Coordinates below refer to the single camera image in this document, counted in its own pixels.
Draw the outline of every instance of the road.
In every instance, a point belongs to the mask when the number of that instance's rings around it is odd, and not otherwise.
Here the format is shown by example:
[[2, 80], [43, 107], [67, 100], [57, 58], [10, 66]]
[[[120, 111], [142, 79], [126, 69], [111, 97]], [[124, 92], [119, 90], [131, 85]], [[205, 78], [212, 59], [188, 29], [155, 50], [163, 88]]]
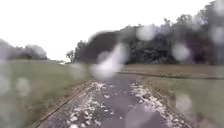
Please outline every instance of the road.
[[188, 128], [132, 76], [92, 82], [39, 128]]

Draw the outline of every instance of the overcast sky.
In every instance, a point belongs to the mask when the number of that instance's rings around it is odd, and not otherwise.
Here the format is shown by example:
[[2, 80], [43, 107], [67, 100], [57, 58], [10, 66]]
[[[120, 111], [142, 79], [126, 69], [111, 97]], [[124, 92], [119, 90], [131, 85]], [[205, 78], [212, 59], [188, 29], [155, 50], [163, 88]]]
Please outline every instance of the overcast sky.
[[0, 38], [13, 46], [37, 44], [65, 60], [79, 40], [126, 25], [161, 24], [196, 14], [211, 0], [0, 0]]

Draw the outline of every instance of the paved road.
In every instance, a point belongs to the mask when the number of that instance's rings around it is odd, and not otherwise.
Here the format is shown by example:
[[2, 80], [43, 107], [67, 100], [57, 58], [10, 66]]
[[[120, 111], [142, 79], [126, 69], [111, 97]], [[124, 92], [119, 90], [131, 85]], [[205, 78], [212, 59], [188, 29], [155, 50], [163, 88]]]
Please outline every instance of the paved road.
[[40, 128], [187, 128], [178, 116], [131, 76], [92, 82], [86, 93], [50, 116]]

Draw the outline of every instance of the grass verge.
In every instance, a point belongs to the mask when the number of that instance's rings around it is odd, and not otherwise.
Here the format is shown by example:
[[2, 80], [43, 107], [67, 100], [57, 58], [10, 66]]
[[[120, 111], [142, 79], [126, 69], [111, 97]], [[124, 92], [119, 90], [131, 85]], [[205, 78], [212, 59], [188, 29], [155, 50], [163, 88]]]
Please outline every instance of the grass verge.
[[10, 86], [0, 95], [0, 115], [14, 121], [17, 127], [32, 125], [85, 80], [75, 79], [76, 71], [69, 66], [49, 61], [7, 61], [0, 70], [0, 82]]
[[[224, 67], [180, 65], [131, 65], [125, 71], [173, 76], [223, 77]], [[187, 94], [192, 100], [192, 111], [203, 115], [211, 122], [224, 127], [224, 80], [171, 79], [136, 76], [144, 85], [152, 87], [175, 107], [177, 94]]]

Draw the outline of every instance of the raindrop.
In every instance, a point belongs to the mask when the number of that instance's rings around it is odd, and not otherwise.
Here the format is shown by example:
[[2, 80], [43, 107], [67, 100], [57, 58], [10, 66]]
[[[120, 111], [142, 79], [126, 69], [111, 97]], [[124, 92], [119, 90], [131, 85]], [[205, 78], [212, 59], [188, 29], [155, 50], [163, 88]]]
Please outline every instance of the raindrop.
[[155, 25], [143, 26], [137, 29], [136, 36], [141, 41], [150, 41], [157, 34], [157, 28]]
[[172, 55], [178, 61], [184, 61], [190, 57], [190, 50], [184, 44], [176, 44], [172, 48]]
[[185, 116], [189, 116], [192, 112], [192, 101], [186, 94], [176, 95], [176, 108]]
[[0, 76], [0, 96], [7, 93], [10, 89], [9, 80], [5, 77]]
[[106, 60], [91, 66], [92, 73], [98, 80], [112, 78], [121, 70], [127, 58], [128, 54], [126, 46], [123, 43], [119, 43], [113, 49], [111, 54], [108, 55]]
[[223, 27], [213, 27], [211, 29], [211, 38], [213, 42], [217, 45], [224, 44], [224, 28]]
[[216, 0], [214, 10], [219, 16], [224, 16], [224, 0]]
[[16, 89], [19, 96], [26, 96], [30, 92], [30, 85], [27, 79], [19, 78], [16, 83]]
[[75, 79], [84, 79], [86, 75], [86, 70], [83, 64], [81, 63], [74, 63], [70, 65], [71, 73]]

